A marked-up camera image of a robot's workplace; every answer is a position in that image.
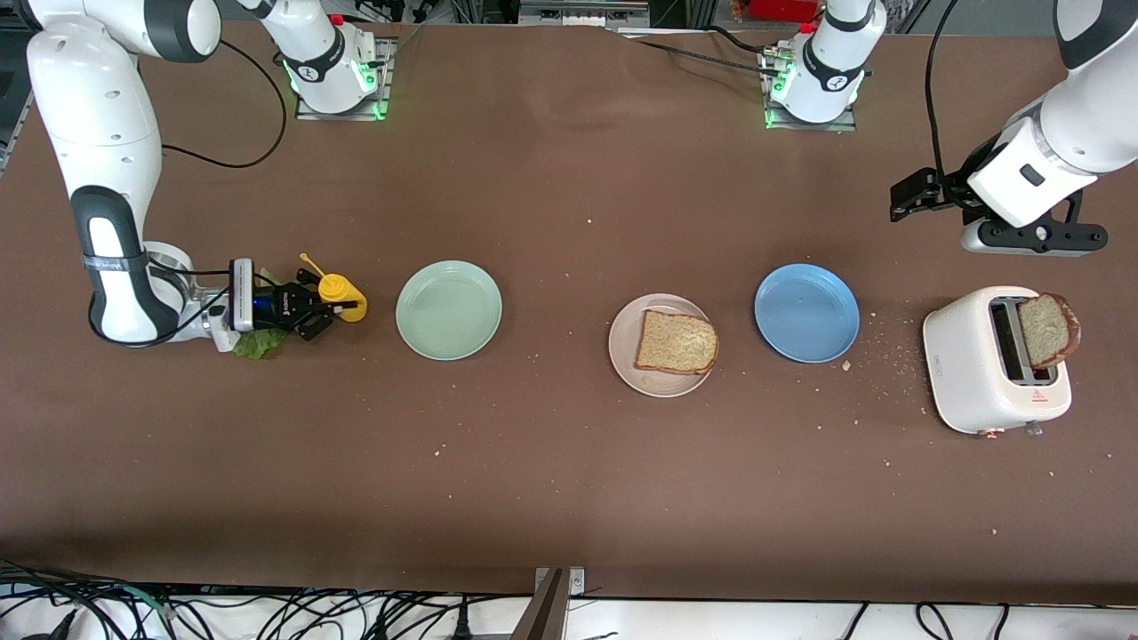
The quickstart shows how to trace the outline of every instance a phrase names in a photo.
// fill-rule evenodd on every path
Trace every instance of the yellow squeeze bottle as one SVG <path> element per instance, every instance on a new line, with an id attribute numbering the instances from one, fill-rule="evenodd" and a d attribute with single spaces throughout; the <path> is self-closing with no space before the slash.
<path id="1" fill-rule="evenodd" d="M 363 297 L 360 289 L 339 273 L 324 273 L 316 263 L 308 259 L 308 254 L 302 253 L 300 260 L 307 262 L 316 273 L 320 273 L 320 300 L 324 302 L 347 302 L 355 301 L 355 309 L 345 309 L 340 312 L 340 319 L 345 322 L 358 322 L 368 314 L 368 298 Z"/>

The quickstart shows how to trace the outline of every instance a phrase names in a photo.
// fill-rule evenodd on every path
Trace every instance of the blue plate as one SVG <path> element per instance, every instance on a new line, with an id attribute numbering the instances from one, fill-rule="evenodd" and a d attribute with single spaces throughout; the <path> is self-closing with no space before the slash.
<path id="1" fill-rule="evenodd" d="M 860 314 L 841 278 L 813 264 L 774 270 L 754 294 L 759 333 L 799 362 L 828 362 L 853 345 Z"/>

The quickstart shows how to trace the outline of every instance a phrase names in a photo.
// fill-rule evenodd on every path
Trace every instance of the toast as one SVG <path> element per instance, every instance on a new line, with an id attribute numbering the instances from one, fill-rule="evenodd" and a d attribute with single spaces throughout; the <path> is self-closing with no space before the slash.
<path id="1" fill-rule="evenodd" d="M 637 369 L 699 376 L 715 367 L 718 355 L 719 336 L 710 322 L 651 309 L 644 312 L 634 364 Z"/>
<path id="2" fill-rule="evenodd" d="M 1082 329 L 1063 296 L 1041 294 L 1021 302 L 1017 311 L 1032 369 L 1054 367 L 1079 347 Z"/>

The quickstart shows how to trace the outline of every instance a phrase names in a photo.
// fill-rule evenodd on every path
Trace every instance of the white toaster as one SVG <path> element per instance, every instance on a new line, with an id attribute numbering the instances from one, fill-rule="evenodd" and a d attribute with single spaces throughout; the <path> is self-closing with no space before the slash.
<path id="1" fill-rule="evenodd" d="M 925 359 L 937 412 L 949 427 L 992 435 L 1062 416 L 1071 407 L 1066 363 L 1036 371 L 1016 305 L 1039 294 L 987 287 L 924 321 Z"/>

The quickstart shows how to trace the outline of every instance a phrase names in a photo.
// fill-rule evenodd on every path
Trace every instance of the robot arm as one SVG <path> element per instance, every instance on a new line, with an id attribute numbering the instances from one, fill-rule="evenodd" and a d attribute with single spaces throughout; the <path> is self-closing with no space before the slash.
<path id="1" fill-rule="evenodd" d="M 162 166 L 162 140 L 135 63 L 113 34 L 119 33 L 135 51 L 204 59 L 221 32 L 216 7 L 203 0 L 183 5 L 185 48 L 176 44 L 173 30 L 167 30 L 168 40 L 158 35 L 157 23 L 145 18 L 141 2 L 109 7 L 114 14 L 105 16 L 107 22 L 71 13 L 75 7 L 66 2 L 33 8 L 43 31 L 27 47 L 32 89 L 94 287 L 90 321 L 113 340 L 170 338 L 188 309 L 188 282 L 151 273 L 142 244 Z M 196 337 L 190 334 L 178 339 Z"/>
<path id="2" fill-rule="evenodd" d="M 376 39 L 333 24 L 320 0 L 238 0 L 261 20 L 284 56 L 292 89 L 314 110 L 339 114 L 376 91 Z"/>
<path id="3" fill-rule="evenodd" d="M 23 13 L 40 31 L 27 47 L 32 89 L 71 199 L 94 288 L 89 320 L 99 336 L 127 346 L 212 337 L 230 351 L 239 331 L 257 328 L 311 339 L 351 306 L 321 303 L 311 278 L 254 287 L 246 259 L 231 265 L 228 288 L 201 288 L 188 255 L 143 243 L 162 139 L 137 56 L 206 59 L 221 38 L 213 0 L 27 1 Z M 333 27 L 319 7 L 319 0 L 287 0 L 263 22 L 287 57 L 302 57 L 300 75 L 314 69 L 294 77 L 308 106 L 336 113 L 368 95 L 356 55 L 370 34 Z M 277 302 L 255 306 L 255 300 Z"/>
<path id="4" fill-rule="evenodd" d="M 1066 80 L 1013 116 L 967 179 L 1014 227 L 1138 159 L 1138 2 L 1057 0 L 1055 24 Z"/>
<path id="5" fill-rule="evenodd" d="M 810 33 L 787 43 L 793 67 L 770 98 L 809 123 L 835 120 L 857 98 L 865 61 L 885 32 L 881 0 L 831 0 Z"/>
<path id="6" fill-rule="evenodd" d="M 962 203 L 968 251 L 1078 256 L 1106 245 L 1106 230 L 1079 223 L 1078 213 L 1083 187 L 1138 159 L 1138 0 L 1056 0 L 1054 16 L 1067 77 L 943 184 L 930 169 L 896 184 L 894 222 Z M 941 188 L 948 202 L 939 200 Z M 1054 220 L 1064 200 L 1066 219 Z"/>

